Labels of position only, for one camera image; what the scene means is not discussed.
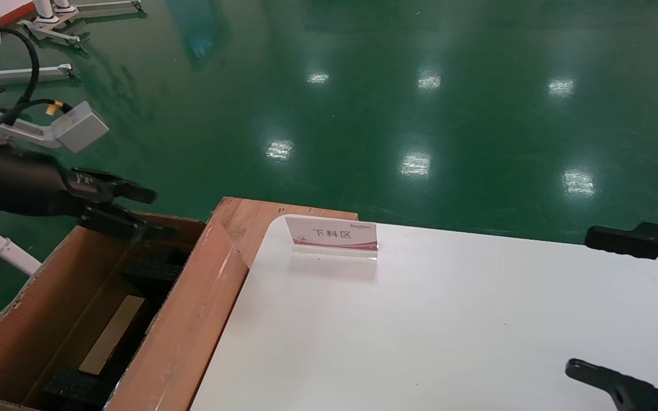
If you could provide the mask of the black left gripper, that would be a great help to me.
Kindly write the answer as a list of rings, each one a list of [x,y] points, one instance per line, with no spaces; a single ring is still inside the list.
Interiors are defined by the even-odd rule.
[[[88,205],[71,187],[75,174],[94,178],[113,198],[152,204],[154,190],[111,172],[86,167],[71,171],[48,154],[0,145],[0,211],[24,216],[72,216],[80,226],[128,242],[166,240],[176,227],[147,222],[118,204]]]

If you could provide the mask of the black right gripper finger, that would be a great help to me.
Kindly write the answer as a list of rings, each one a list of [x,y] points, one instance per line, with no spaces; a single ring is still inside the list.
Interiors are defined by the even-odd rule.
[[[638,224],[631,231],[593,226],[585,235],[584,245],[590,249],[656,260],[658,224]]]
[[[565,374],[608,393],[618,410],[658,410],[658,388],[649,382],[582,360],[567,361]]]

